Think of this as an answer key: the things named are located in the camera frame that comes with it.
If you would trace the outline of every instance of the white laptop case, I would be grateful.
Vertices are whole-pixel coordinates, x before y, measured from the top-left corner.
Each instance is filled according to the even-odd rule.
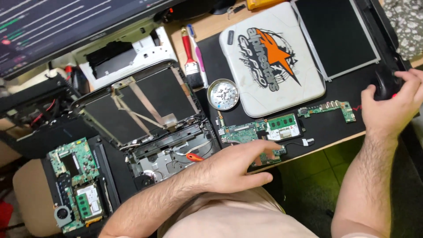
[[[220,34],[245,113],[262,117],[320,97],[325,87],[288,2]]]

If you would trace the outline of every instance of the mouse pad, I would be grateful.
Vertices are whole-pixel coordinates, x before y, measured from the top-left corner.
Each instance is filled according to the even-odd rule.
[[[198,42],[198,46],[203,55],[204,67],[206,69],[209,84],[220,78],[226,78],[233,81],[228,63],[220,48],[219,34]],[[288,154],[282,157],[283,161],[306,154],[320,147],[326,146],[365,130],[363,119],[361,117],[360,94],[361,91],[370,84],[371,79],[374,77],[375,66],[375,64],[372,64],[354,72],[340,76],[333,80],[331,83],[327,82],[326,94],[316,100],[309,101],[265,117],[265,119],[271,119],[289,113],[297,114],[297,110],[301,107],[317,106],[319,104],[335,100],[348,101],[353,107],[353,112],[357,121],[348,124],[345,122],[340,109],[325,113],[313,114],[310,118],[300,117],[303,128],[306,129],[304,132],[304,137],[302,138],[314,138],[315,144],[310,147],[302,147],[295,144],[288,145]],[[214,129],[217,132],[219,127],[216,125],[215,120],[218,117],[218,114],[217,110],[209,105],[207,100],[207,90],[202,89],[196,92],[196,94],[207,117],[213,122]],[[255,121],[254,118],[251,118],[245,114],[242,105],[240,105],[240,102],[238,102],[234,108],[228,111],[222,111],[221,113],[227,126],[241,125]],[[286,144],[291,141],[302,143],[302,138],[283,141],[280,144]],[[230,144],[223,144],[221,142],[220,145],[222,148],[230,146]]]

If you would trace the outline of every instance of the hand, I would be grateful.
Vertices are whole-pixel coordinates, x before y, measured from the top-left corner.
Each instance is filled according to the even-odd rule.
[[[268,172],[245,175],[248,166],[265,153],[274,158],[273,149],[281,149],[275,142],[255,140],[230,146],[189,168],[187,173],[197,180],[202,192],[235,193],[262,186],[272,181]]]
[[[401,131],[417,114],[423,102],[423,71],[410,69],[395,72],[406,82],[397,95],[389,100],[375,101],[375,85],[361,92],[363,121],[366,135],[377,139],[397,140]]]

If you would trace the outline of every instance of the yellow case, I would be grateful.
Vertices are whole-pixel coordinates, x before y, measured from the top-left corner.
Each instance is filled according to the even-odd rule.
[[[247,0],[247,7],[250,10],[253,10],[258,7],[270,5],[273,3],[286,2],[287,0]]]

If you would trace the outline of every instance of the computer mouse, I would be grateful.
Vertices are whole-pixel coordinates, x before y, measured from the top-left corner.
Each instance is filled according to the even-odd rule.
[[[401,88],[401,80],[394,76],[394,70],[385,64],[376,66],[376,76],[371,84],[376,86],[375,101],[391,99]]]

